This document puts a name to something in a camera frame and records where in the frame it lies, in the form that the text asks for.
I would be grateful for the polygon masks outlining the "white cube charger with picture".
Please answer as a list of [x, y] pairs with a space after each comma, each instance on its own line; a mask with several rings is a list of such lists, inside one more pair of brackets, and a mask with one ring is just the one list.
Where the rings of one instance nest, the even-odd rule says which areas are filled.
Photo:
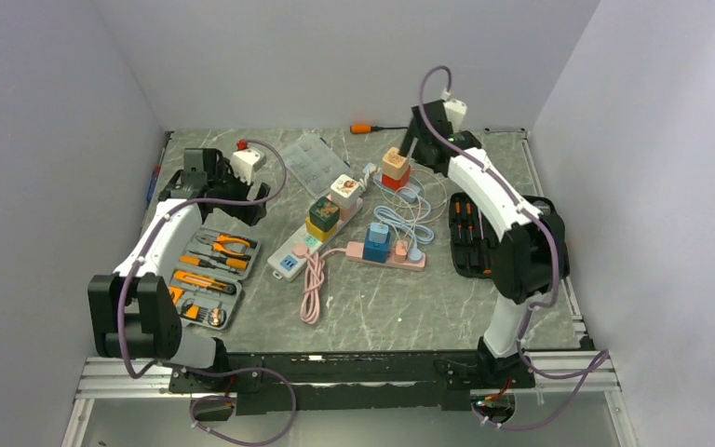
[[341, 174], [330, 186], [329, 199], [341, 209], [347, 210], [357, 203], [360, 190], [357, 180]]

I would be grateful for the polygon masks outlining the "blue cube charger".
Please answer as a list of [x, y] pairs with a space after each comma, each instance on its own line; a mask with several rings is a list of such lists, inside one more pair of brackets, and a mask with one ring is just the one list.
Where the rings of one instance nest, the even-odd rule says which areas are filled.
[[374, 244], [374, 243], [371, 243], [370, 241], [368, 241], [368, 239], [367, 239], [368, 231], [366, 233], [365, 240], [363, 243], [361, 258], [364, 261], [384, 264], [387, 261], [387, 257], [388, 257], [388, 253], [389, 253], [390, 235], [389, 235], [386, 243]]

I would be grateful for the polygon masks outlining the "pink round plug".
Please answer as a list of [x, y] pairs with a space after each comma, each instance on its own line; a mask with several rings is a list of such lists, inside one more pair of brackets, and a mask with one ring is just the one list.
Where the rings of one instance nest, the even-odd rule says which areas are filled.
[[300, 259], [304, 259], [308, 256], [309, 250], [306, 244], [303, 242], [297, 243], [292, 248], [292, 254]]

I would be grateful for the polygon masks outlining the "white power strip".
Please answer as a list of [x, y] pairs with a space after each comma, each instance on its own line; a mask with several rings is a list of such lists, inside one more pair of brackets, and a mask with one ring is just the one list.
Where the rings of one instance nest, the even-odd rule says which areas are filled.
[[273, 270], [273, 277], [276, 279], [284, 279], [286, 281], [293, 281], [299, 274], [304, 270], [304, 262], [306, 258], [300, 259], [292, 254], [292, 248], [297, 243], [303, 242], [307, 245], [309, 253], [320, 252], [326, 247], [333, 239], [344, 229], [346, 225], [359, 213], [363, 208], [364, 201], [361, 197], [357, 199], [353, 210], [345, 218], [340, 219], [338, 224], [338, 229], [331, 236], [331, 238], [325, 242], [319, 242], [311, 235], [306, 232], [305, 223], [301, 224], [297, 230], [289, 237], [287, 237], [283, 243], [269, 256], [267, 264]]

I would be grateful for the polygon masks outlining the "pink power strip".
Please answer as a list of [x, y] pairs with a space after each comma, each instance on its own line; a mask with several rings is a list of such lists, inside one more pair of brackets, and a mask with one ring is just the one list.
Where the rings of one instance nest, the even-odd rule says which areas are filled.
[[363, 258], [364, 244], [362, 242], [350, 241], [345, 248], [345, 258], [349, 261], [378, 265], [387, 268], [395, 268], [414, 272], [423, 271], [426, 265], [426, 255], [423, 254], [417, 261], [412, 261], [408, 257], [402, 259], [395, 249], [391, 249], [383, 262]]

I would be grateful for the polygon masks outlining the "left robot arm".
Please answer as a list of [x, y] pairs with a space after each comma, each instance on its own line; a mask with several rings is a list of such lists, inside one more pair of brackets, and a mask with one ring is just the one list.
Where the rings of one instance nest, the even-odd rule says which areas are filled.
[[214, 210], [255, 225], [274, 197], [254, 178], [265, 162], [254, 140], [243, 140], [229, 156], [214, 148], [188, 148], [178, 169], [159, 191], [155, 215], [140, 241], [112, 273], [88, 283], [88, 306], [97, 354], [122, 359], [139, 376], [133, 359], [149, 359], [194, 370], [208, 391], [230, 378], [223, 342], [187, 331], [169, 292], [179, 257]]

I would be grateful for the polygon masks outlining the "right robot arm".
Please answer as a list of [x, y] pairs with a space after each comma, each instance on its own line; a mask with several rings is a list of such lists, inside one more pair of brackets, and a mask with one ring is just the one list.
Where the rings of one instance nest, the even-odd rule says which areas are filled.
[[541, 210], [536, 197], [520, 194], [471, 132], [454, 130], [444, 100], [412, 107], [399, 151], [455, 183], [498, 239], [490, 270], [501, 296], [482, 336], [489, 353], [475, 365], [481, 383], [499, 386], [512, 372], [509, 357], [519, 351], [533, 308], [553, 306], [570, 274], [565, 223], [556, 209]]

